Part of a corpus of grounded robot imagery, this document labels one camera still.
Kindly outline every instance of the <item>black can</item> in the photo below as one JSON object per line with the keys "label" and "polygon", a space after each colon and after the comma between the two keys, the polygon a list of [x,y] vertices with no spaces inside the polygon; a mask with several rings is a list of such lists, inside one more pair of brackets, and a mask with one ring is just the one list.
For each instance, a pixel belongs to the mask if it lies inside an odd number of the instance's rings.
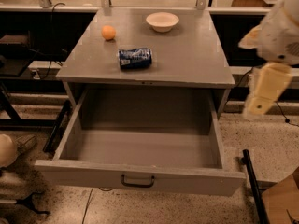
{"label": "black can", "polygon": [[119,49],[119,61],[121,69],[140,69],[151,65],[151,50],[140,49]]}

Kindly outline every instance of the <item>speckled floor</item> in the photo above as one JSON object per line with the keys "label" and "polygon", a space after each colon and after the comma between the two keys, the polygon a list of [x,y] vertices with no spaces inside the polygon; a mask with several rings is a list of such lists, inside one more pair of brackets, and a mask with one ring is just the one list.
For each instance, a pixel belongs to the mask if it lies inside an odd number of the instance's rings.
{"label": "speckled floor", "polygon": [[[234,110],[234,113],[223,113],[220,118],[229,170],[246,172],[237,158],[244,148],[250,151],[258,179],[278,182],[299,166],[299,127],[286,124],[276,108],[271,115],[254,122],[243,120],[237,108],[237,105],[228,105],[227,111]],[[299,105],[283,105],[282,108],[293,123],[299,123],[299,117],[294,115],[299,113]],[[60,107],[56,104],[17,105],[16,109],[22,116],[55,118]],[[0,117],[5,116],[4,112],[0,113]],[[82,223],[92,189],[53,186],[34,168],[36,159],[50,158],[42,152],[50,130],[0,133],[13,136],[33,133],[37,137],[37,145],[19,156],[0,177],[0,199],[23,199],[32,192],[44,192],[34,198],[34,203],[37,209],[51,212],[48,216],[37,215],[20,205],[0,204],[0,217],[10,224]],[[84,223],[258,223],[248,187],[246,180],[232,197],[93,189]]]}

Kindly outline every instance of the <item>gray tabletop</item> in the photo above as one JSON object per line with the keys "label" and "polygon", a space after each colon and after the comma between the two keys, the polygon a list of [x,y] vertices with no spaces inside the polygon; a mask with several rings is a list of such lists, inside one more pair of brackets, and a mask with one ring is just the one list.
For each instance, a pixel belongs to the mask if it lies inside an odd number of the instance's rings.
{"label": "gray tabletop", "polygon": [[[149,14],[167,11],[179,17],[168,33],[147,23]],[[115,27],[114,40],[101,36],[104,25]],[[120,70],[118,49],[149,48],[152,65]],[[66,82],[152,84],[231,88],[233,76],[208,11],[197,9],[100,9],[67,58],[57,78]]]}

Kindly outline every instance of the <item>white bowl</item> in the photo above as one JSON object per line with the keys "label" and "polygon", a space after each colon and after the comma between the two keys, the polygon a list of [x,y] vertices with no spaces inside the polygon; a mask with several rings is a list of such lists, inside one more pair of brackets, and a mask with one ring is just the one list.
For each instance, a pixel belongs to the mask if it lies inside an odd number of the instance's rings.
{"label": "white bowl", "polygon": [[169,32],[178,22],[179,18],[175,14],[168,12],[152,13],[147,17],[147,23],[151,25],[153,30],[159,33]]}

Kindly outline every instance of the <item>open drawer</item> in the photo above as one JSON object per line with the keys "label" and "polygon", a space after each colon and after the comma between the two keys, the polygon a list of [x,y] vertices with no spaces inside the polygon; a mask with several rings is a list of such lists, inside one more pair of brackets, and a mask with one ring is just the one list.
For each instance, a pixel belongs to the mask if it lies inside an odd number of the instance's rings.
{"label": "open drawer", "polygon": [[245,178],[223,169],[211,91],[91,85],[51,161],[58,185],[232,195]]}

